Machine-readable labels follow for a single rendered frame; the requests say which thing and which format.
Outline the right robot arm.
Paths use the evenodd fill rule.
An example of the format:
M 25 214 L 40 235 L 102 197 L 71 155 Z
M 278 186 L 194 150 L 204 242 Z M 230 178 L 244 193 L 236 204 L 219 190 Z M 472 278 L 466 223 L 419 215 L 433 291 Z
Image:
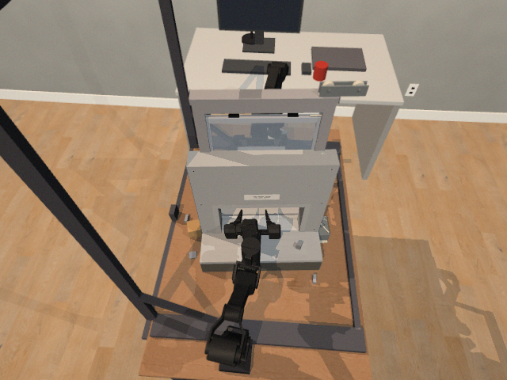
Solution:
M 242 222 L 236 224 L 235 233 L 241 235 L 243 239 L 241 244 L 242 262 L 236 261 L 236 265 L 234 265 L 232 274 L 234 290 L 228 303 L 223 307 L 221 317 L 210 329 L 204 351 L 207 360 L 232 367 L 235 367 L 236 364 L 244 366 L 247 360 L 250 336 L 249 330 L 242 328 L 242 317 L 248 296 L 253 295 L 255 289 L 258 288 L 261 274 L 261 244 L 259 242 L 261 231 L 258 229 L 257 220 L 255 218 L 243 219 Z M 238 267 L 244 268 L 244 270 L 238 270 Z M 214 334 L 214 331 L 224 320 L 239 323 L 240 328 L 229 325 L 223 335 Z M 229 337 L 234 339 L 229 339 Z

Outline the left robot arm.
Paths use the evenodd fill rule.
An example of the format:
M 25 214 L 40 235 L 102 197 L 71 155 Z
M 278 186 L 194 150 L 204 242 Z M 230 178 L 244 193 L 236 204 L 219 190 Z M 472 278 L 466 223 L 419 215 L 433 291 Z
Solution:
M 268 71 L 269 69 L 269 71 Z M 267 67 L 267 80 L 264 89 L 282 89 L 282 83 L 288 75 L 287 63 L 272 61 Z

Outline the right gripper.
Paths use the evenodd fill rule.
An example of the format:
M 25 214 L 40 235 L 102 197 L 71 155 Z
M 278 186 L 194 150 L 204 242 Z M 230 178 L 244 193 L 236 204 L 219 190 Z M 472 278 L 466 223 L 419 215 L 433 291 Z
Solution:
M 259 242 L 261 243 L 261 235 L 269 235 L 269 239 L 280 239 L 281 238 L 281 230 L 280 230 L 280 224 L 276 224 L 274 222 L 271 222 L 267 210 L 265 210 L 265 218 L 266 218 L 266 225 L 267 230 L 260 230 L 260 238 Z M 223 232 L 225 234 L 225 237 L 227 239 L 237 239 L 238 235 L 235 233 L 236 224 L 239 222 L 242 222 L 242 210 L 240 210 L 238 217 L 235 219 L 234 222 L 230 222 L 230 224 L 225 224 L 223 228 Z

